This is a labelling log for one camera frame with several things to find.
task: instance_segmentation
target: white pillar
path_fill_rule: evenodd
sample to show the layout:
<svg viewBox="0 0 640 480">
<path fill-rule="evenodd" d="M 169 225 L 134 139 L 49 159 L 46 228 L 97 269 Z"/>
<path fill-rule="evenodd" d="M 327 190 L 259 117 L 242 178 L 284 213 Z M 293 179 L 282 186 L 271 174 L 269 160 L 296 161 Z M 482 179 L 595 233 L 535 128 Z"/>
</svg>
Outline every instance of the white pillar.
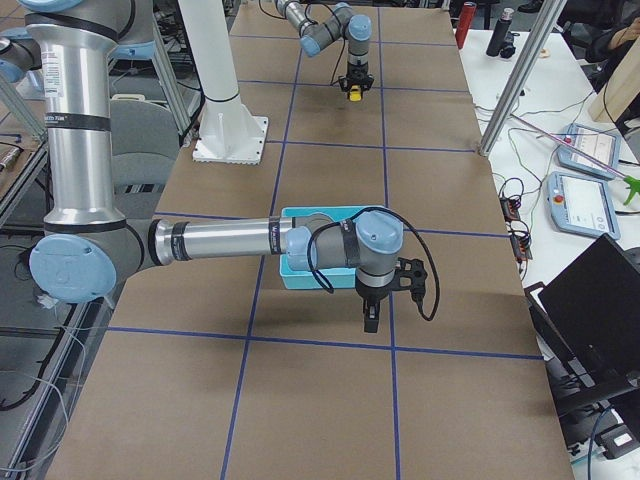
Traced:
<svg viewBox="0 0 640 480">
<path fill-rule="evenodd" d="M 179 0 L 206 103 L 193 159 L 202 162 L 260 162 L 267 117 L 242 104 L 231 44 L 220 0 Z"/>
</svg>

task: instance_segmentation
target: blue tape line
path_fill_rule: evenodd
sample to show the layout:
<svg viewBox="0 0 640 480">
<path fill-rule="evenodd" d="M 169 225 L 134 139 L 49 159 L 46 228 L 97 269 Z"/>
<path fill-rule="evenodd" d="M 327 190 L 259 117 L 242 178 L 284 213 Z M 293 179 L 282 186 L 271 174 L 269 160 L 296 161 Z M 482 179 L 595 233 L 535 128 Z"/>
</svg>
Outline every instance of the blue tape line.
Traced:
<svg viewBox="0 0 640 480">
<path fill-rule="evenodd" d="M 489 237 L 489 238 L 509 238 L 506 233 L 483 233 L 483 232 L 459 232 L 455 230 L 429 230 L 423 228 L 416 228 L 416 231 L 420 233 L 435 233 L 437 235 L 458 235 L 463 237 Z"/>
<path fill-rule="evenodd" d="M 267 343 L 287 343 L 293 345 L 313 345 L 316 347 L 338 347 L 338 348 L 355 348 L 359 350 L 385 350 L 391 351 L 391 347 L 387 345 L 373 345 L 369 343 L 349 343 L 349 342 L 331 342 L 324 340 L 304 340 L 296 338 L 278 338 L 278 337 L 251 337 L 256 342 Z"/>
<path fill-rule="evenodd" d="M 223 217 L 221 215 L 203 215 L 199 213 L 178 213 L 178 212 L 155 212 L 155 215 L 165 215 L 170 217 L 191 217 L 207 218 L 210 220 L 245 220 L 247 217 Z"/>
<path fill-rule="evenodd" d="M 396 359 L 396 331 L 393 310 L 393 293 L 389 295 L 389 331 L 391 333 L 391 384 L 393 394 L 393 437 L 395 441 L 396 480 L 402 478 L 402 456 L 400 455 L 400 413 L 398 406 L 398 367 Z"/>
<path fill-rule="evenodd" d="M 459 90 L 451 88 L 384 87 L 384 89 L 406 92 L 470 93 L 469 90 Z"/>
<path fill-rule="evenodd" d="M 249 325 L 247 326 L 247 335 L 244 342 L 244 351 L 242 352 L 242 362 L 240 363 L 240 372 L 238 373 L 238 383 L 236 385 L 236 394 L 233 399 L 233 409 L 231 410 L 231 421 L 229 422 L 229 431 L 227 433 L 227 443 L 224 449 L 224 459 L 222 469 L 220 470 L 220 480 L 224 480 L 227 475 L 229 466 L 229 457 L 231 455 L 231 446 L 233 444 L 233 434 L 235 433 L 236 419 L 238 418 L 238 406 L 240 405 L 240 394 L 242 393 L 242 384 L 244 383 L 244 372 L 247 366 L 247 357 L 249 356 L 249 346 L 251 341 L 249 337 L 253 330 L 253 322 L 256 317 L 258 307 L 258 293 L 260 292 L 260 284 L 262 283 L 262 272 L 264 271 L 264 257 L 260 259 L 260 268 L 258 269 L 258 277 L 256 278 L 256 288 L 253 292 L 253 302 L 251 305 L 251 314 L 249 316 Z"/>
<path fill-rule="evenodd" d="M 431 353 L 434 355 L 455 355 L 458 357 L 511 358 L 514 360 L 544 360 L 542 355 L 524 355 L 519 353 L 475 352 L 466 350 L 446 350 L 440 348 L 396 347 L 398 352 Z"/>
<path fill-rule="evenodd" d="M 11 18 L 11 17 L 12 17 L 12 15 L 18 11 L 18 9 L 20 8 L 20 6 L 21 6 L 21 5 L 18 5 L 16 8 L 14 8 L 13 10 L 11 10 L 11 12 L 9 13 L 9 15 L 7 15 L 6 17 L 0 18 L 0 24 L 4 23 L 4 21 L 5 21 L 7 18 Z"/>
<path fill-rule="evenodd" d="M 227 333 L 210 333 L 210 332 L 189 332 L 182 330 L 160 330 L 155 328 L 137 328 L 137 327 L 107 327 L 110 332 L 125 333 L 145 333 L 150 335 L 168 335 L 179 337 L 200 337 L 200 338 L 219 338 L 222 340 L 246 340 L 245 335 L 231 335 Z"/>
<path fill-rule="evenodd" d="M 382 27 L 380 10 L 378 10 L 378 39 L 382 40 Z M 384 179 L 384 206 L 389 208 L 389 175 L 387 168 L 387 129 L 384 115 L 384 70 L 382 69 L 382 48 L 378 48 L 378 61 L 380 63 L 380 117 L 382 120 L 382 167 Z"/>
<path fill-rule="evenodd" d="M 388 45 L 422 45 L 425 47 L 456 47 L 458 48 L 458 45 L 456 45 L 455 43 L 394 42 L 394 41 L 380 42 L 380 43 L 388 44 Z"/>
<path fill-rule="evenodd" d="M 270 35 L 237 35 L 235 33 L 229 34 L 230 37 L 235 38 L 260 38 L 265 40 L 296 40 L 299 41 L 298 37 L 279 37 L 279 36 L 270 36 Z"/>
<path fill-rule="evenodd" d="M 453 152 L 475 153 L 473 148 L 437 148 L 437 147 L 387 147 L 388 150 L 409 150 L 416 152 Z"/>
<path fill-rule="evenodd" d="M 289 102 L 289 111 L 287 112 L 287 123 L 284 126 L 284 136 L 282 139 L 282 150 L 280 151 L 280 161 L 278 162 L 278 172 L 276 173 L 276 184 L 273 189 L 273 196 L 271 197 L 271 207 L 269 208 L 269 215 L 273 215 L 273 211 L 276 208 L 276 199 L 278 198 L 278 189 L 280 188 L 280 177 L 282 175 L 282 167 L 284 166 L 284 155 L 287 149 L 287 138 L 289 137 L 289 127 L 291 126 L 291 117 L 293 115 L 293 104 L 296 99 L 296 84 L 298 76 L 300 75 L 300 65 L 302 63 L 302 50 L 298 52 L 298 63 L 296 64 L 296 75 L 294 77 L 294 85 L 291 90 L 291 101 Z"/>
<path fill-rule="evenodd" d="M 9 115 L 11 115 L 11 112 L 7 112 L 5 114 L 5 116 L 2 117 L 2 120 L 0 120 L 0 125 L 2 125 L 4 123 L 4 121 L 9 117 Z"/>
<path fill-rule="evenodd" d="M 301 87 L 319 87 L 319 88 L 335 88 L 333 85 L 327 85 L 324 83 L 307 83 L 307 82 L 283 82 L 278 80 L 251 80 L 243 79 L 238 80 L 238 83 L 257 83 L 264 85 L 298 85 Z M 451 89 L 451 88 L 420 88 L 420 87 L 378 87 L 372 86 L 371 90 L 396 90 L 407 92 L 434 92 L 434 93 L 469 93 L 469 90 Z"/>
<path fill-rule="evenodd" d="M 285 140 L 283 143 L 288 145 L 310 145 L 316 147 L 339 147 L 339 148 L 369 148 L 373 150 L 382 150 L 383 147 L 375 145 L 352 145 L 350 143 L 319 143 L 319 142 L 305 142 L 298 140 Z"/>
</svg>

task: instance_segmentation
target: white table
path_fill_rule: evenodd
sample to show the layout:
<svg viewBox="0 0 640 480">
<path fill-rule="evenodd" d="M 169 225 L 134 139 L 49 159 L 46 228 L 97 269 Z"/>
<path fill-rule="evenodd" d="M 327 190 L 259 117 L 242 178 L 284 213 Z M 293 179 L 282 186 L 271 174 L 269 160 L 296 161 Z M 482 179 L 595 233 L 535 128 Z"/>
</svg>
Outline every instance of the white table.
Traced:
<svg viewBox="0 0 640 480">
<path fill-rule="evenodd" d="M 474 103 L 484 109 L 495 108 L 528 35 L 528 33 L 521 33 L 516 37 L 516 55 L 509 60 L 504 60 L 485 54 L 491 33 L 483 30 L 469 31 L 464 48 L 460 52 Z M 520 97 L 519 106 L 515 113 L 522 115 L 525 112 L 554 111 L 554 113 L 525 116 L 525 119 L 530 123 L 552 133 L 562 132 L 563 128 L 573 121 L 603 130 L 612 128 L 612 124 L 598 124 L 590 119 L 587 110 L 595 98 L 595 94 L 592 94 L 584 102 L 582 111 L 580 111 L 580 105 L 576 105 L 563 112 L 557 112 L 569 105 L 581 102 L 592 92 L 592 88 L 559 34 L 552 34 L 545 48 L 550 55 L 547 58 L 540 58 L 536 62 L 533 72 L 525 84 L 524 96 Z M 490 118 L 491 112 L 476 109 L 476 115 L 481 130 L 484 131 L 487 125 L 484 120 Z M 539 185 L 537 180 L 519 165 L 516 153 L 510 145 L 507 131 L 513 127 L 520 128 L 522 125 L 515 120 L 507 122 L 491 151 L 489 160 L 496 174 L 507 178 L 521 178 L 525 184 L 525 191 L 534 190 Z M 525 165 L 538 177 L 543 178 L 550 161 L 549 171 L 570 172 L 570 170 L 560 167 L 555 158 L 551 159 L 555 144 L 550 140 L 537 138 L 536 134 L 520 131 L 512 131 L 512 139 Z M 621 159 L 636 161 L 626 144 L 622 146 Z M 640 168 L 637 167 L 621 166 L 620 170 L 635 177 L 640 175 Z M 496 175 L 495 180 L 496 186 L 499 188 L 502 179 Z M 517 193 L 519 188 L 515 182 L 512 182 L 509 187 L 508 194 Z M 620 180 L 609 182 L 616 210 L 640 210 L 640 198 L 637 196 L 627 207 L 622 205 L 628 194 L 625 187 L 626 184 Z M 537 205 L 535 197 L 536 195 L 526 195 L 520 209 L 523 220 L 532 226 L 533 239 L 531 247 L 533 260 L 529 262 L 528 271 L 523 280 L 524 286 L 539 281 L 548 283 L 594 241 L 591 238 L 560 232 L 555 227 L 549 215 L 545 187 L 543 187 Z M 625 249 L 640 245 L 640 215 L 618 216 L 618 223 L 622 234 L 618 243 Z M 592 477 L 594 479 L 631 480 L 640 478 L 640 451 L 638 450 L 619 460 L 605 460 L 601 455 L 594 455 L 592 463 Z M 573 469 L 577 480 L 587 478 L 586 464 L 586 461 L 574 463 Z"/>
</svg>

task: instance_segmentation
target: table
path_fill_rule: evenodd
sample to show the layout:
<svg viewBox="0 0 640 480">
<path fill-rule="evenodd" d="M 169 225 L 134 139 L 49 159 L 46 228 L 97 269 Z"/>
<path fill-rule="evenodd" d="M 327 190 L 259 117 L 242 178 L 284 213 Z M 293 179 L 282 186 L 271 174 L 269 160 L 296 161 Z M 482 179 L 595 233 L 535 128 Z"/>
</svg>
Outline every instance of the table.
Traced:
<svg viewBox="0 0 640 480">
<path fill-rule="evenodd" d="M 438 318 L 395 295 L 366 335 L 353 292 L 287 291 L 273 257 L 142 272 L 48 478 L 572 478 L 449 17 L 358 10 L 377 86 L 348 103 L 327 86 L 339 44 L 303 58 L 285 22 L 241 7 L 242 99 L 271 119 L 262 162 L 184 150 L 157 213 L 388 205 L 433 250 Z M 409 237 L 402 253 L 420 254 Z"/>
<path fill-rule="evenodd" d="M 520 36 L 516 37 L 515 45 L 518 53 L 508 61 L 485 55 L 490 36 L 491 32 L 471 30 L 461 50 L 462 63 L 473 101 L 476 106 L 483 109 L 495 107 L 528 33 L 520 33 Z M 537 61 L 525 84 L 524 96 L 520 97 L 515 113 L 523 115 L 525 112 L 549 111 L 527 115 L 525 118 L 552 133 L 562 132 L 563 128 L 574 121 L 599 129 L 612 128 L 613 124 L 599 124 L 590 119 L 587 110 L 595 94 L 591 94 L 593 90 L 589 81 L 562 37 L 559 34 L 552 34 L 545 48 L 550 55 Z M 485 120 L 490 118 L 490 112 L 483 109 L 476 110 L 481 129 L 486 126 Z M 507 122 L 489 155 L 492 169 L 505 177 L 519 177 L 524 181 L 527 191 L 535 190 L 538 182 L 518 164 L 516 154 L 510 145 L 507 131 L 512 127 L 520 128 L 521 125 L 515 120 Z M 512 138 L 525 165 L 538 176 L 545 175 L 548 166 L 551 171 L 570 171 L 560 167 L 555 159 L 552 160 L 555 145 L 551 141 L 537 139 L 529 132 L 517 131 L 512 132 Z M 637 161 L 626 143 L 622 145 L 621 158 Z M 621 165 L 620 169 L 636 177 L 640 173 L 637 167 Z M 502 183 L 499 177 L 496 177 L 495 181 L 498 187 Z M 628 207 L 622 205 L 628 194 L 623 182 L 612 181 L 609 182 L 609 186 L 616 210 L 640 210 L 640 198 L 635 198 Z M 531 247 L 533 260 L 529 262 L 528 271 L 523 280 L 525 286 L 540 281 L 548 283 L 593 242 L 593 239 L 563 233 L 555 228 L 546 205 L 546 191 L 543 191 L 543 196 L 537 204 L 534 195 L 525 196 L 521 213 L 527 223 L 533 225 Z M 640 216 L 618 217 L 618 222 L 622 233 L 618 243 L 623 248 L 638 246 Z M 636 472 L 640 467 L 640 453 L 637 451 L 615 461 L 604 460 L 601 456 L 594 456 L 593 460 L 594 478 L 616 478 L 616 480 L 637 478 Z M 586 478 L 586 462 L 576 463 L 574 474 L 576 479 Z"/>
</svg>

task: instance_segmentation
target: gray chair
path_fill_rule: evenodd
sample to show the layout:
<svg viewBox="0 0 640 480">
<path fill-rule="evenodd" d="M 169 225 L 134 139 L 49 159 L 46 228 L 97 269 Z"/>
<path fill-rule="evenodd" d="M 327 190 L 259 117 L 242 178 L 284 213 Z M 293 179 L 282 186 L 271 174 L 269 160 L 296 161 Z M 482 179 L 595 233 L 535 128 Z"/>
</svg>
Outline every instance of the gray chair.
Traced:
<svg viewBox="0 0 640 480">
<path fill-rule="evenodd" d="M 144 100 L 111 100 L 115 206 L 150 218 L 180 151 L 171 111 Z"/>
</svg>

